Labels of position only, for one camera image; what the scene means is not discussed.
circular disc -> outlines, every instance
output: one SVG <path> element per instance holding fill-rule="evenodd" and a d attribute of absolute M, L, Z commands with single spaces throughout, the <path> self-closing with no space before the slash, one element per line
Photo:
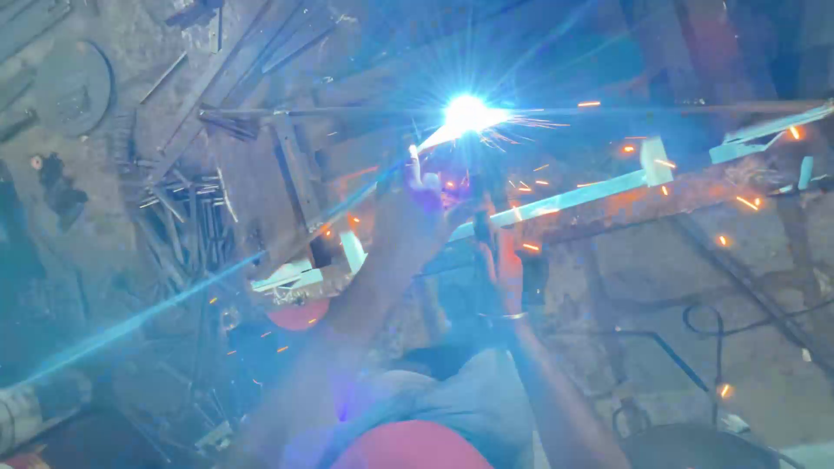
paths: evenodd
<path fill-rule="evenodd" d="M 92 130 L 110 103 L 107 59 L 92 43 L 58 44 L 38 67 L 35 99 L 44 126 L 68 137 Z"/>

